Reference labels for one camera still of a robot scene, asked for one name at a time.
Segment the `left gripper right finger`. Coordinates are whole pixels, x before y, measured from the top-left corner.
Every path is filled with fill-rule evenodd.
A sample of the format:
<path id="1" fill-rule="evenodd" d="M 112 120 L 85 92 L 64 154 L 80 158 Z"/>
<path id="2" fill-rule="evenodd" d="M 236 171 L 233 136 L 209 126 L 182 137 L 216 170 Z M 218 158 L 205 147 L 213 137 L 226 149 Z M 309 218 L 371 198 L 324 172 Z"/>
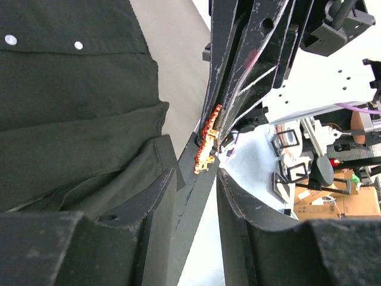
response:
<path id="1" fill-rule="evenodd" d="M 227 285 L 379 285 L 380 221 L 295 220 L 217 172 Z"/>

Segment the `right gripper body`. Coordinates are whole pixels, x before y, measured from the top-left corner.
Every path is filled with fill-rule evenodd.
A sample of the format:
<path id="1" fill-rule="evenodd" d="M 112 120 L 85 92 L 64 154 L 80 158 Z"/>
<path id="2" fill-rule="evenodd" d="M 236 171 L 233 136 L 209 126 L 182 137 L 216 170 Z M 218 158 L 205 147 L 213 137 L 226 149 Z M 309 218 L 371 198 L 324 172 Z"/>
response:
<path id="1" fill-rule="evenodd" d="M 327 75 L 345 65 L 350 45 L 376 24 L 364 1 L 295 1 L 285 37 L 285 79 Z"/>

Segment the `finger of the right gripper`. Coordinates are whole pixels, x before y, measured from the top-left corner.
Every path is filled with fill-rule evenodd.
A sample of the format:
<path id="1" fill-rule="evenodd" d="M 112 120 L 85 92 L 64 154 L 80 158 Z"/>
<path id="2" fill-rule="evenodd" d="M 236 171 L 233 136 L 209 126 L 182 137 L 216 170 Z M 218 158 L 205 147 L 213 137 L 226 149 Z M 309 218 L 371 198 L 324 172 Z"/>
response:
<path id="1" fill-rule="evenodd" d="M 273 87 L 295 6 L 295 1 L 253 2 L 217 117 L 220 140 Z"/>
<path id="2" fill-rule="evenodd" d="M 217 104 L 223 104 L 224 90 L 229 82 L 233 60 L 238 51 L 241 34 L 253 8 L 253 1 L 210 1 L 211 16 L 210 46 L 203 52 L 203 59 L 210 62 L 210 74 L 199 128 Z"/>

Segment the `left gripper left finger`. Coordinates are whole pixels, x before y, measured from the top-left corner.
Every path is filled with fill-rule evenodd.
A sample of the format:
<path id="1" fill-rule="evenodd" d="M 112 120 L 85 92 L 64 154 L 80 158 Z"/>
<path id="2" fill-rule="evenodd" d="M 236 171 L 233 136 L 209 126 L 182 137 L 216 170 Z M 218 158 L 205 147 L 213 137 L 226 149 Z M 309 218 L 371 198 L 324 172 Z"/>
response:
<path id="1" fill-rule="evenodd" d="M 164 285 L 177 176 L 98 219 L 81 212 L 1 215 L 2 285 Z"/>

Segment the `orange maple leaf brooch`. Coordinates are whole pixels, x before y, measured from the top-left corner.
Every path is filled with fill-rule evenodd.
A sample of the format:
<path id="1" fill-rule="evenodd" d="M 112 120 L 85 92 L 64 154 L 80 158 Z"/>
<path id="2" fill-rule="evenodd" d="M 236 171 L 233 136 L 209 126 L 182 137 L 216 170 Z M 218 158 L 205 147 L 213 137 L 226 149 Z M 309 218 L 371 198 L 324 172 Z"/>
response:
<path id="1" fill-rule="evenodd" d="M 210 119 L 206 122 L 205 127 L 202 130 L 202 142 L 195 156 L 195 167 L 193 170 L 196 175 L 203 171 L 208 171 L 208 165 L 215 162 L 215 158 L 211 155 L 211 151 L 215 140 L 219 135 L 219 131 L 214 130 L 214 123 L 221 108 L 221 104 L 216 105 Z"/>

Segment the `black button shirt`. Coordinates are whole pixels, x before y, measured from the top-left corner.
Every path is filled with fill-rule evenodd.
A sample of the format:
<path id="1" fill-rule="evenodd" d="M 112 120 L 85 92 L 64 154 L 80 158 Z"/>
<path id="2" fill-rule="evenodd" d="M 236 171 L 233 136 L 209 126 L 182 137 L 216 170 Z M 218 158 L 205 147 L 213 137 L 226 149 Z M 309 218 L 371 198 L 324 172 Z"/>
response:
<path id="1" fill-rule="evenodd" d="M 1 211 L 97 217 L 177 167 L 129 1 L 1 2 Z"/>

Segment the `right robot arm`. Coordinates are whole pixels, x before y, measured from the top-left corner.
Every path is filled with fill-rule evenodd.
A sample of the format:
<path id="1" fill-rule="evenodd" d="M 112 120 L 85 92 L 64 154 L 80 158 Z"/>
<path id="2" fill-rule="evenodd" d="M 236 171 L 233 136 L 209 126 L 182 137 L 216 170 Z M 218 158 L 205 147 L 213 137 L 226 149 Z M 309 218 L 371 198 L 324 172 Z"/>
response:
<path id="1" fill-rule="evenodd" d="M 199 131 L 218 111 L 219 140 L 256 108 L 271 122 L 373 98 L 372 39 L 380 22 L 364 1 L 210 1 L 210 75 Z"/>

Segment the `cardboard box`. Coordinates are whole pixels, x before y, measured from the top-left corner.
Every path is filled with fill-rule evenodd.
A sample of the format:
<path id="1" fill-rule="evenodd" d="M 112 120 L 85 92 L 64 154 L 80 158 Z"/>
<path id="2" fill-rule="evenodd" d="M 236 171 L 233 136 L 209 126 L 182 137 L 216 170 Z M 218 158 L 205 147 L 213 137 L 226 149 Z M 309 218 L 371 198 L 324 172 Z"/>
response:
<path id="1" fill-rule="evenodd" d="M 335 173 L 338 179 L 349 179 L 351 193 L 337 193 L 346 189 L 345 182 L 334 182 L 334 191 L 295 188 L 293 212 L 300 221 L 307 219 L 380 219 L 380 205 L 373 186 L 356 186 L 351 169 Z"/>

